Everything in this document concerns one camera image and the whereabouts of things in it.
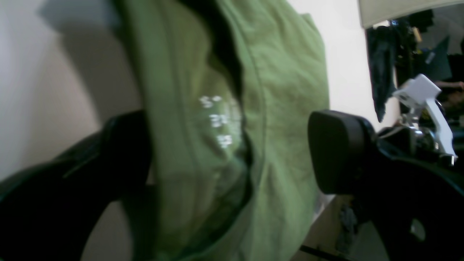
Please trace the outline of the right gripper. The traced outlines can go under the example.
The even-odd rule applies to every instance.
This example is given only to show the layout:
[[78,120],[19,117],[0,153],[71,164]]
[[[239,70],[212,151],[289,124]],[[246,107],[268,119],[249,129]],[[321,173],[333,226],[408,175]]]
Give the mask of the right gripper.
[[386,127],[378,132],[381,140],[387,141],[407,156],[427,162],[437,162],[440,152],[434,133],[429,129],[407,126]]

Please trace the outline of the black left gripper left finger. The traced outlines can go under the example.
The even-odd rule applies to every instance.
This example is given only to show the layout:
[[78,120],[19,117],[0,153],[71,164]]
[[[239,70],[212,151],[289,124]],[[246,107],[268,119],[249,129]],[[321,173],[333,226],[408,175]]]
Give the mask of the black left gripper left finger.
[[145,114],[133,111],[1,181],[1,260],[79,261],[106,207],[145,185],[151,157]]

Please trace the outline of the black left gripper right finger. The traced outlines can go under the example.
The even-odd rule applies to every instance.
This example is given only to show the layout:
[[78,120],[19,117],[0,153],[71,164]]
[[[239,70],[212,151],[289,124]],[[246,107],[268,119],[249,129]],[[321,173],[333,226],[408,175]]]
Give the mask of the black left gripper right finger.
[[463,260],[462,163],[407,156],[338,111],[312,112],[307,133],[318,187],[358,200],[391,261]]

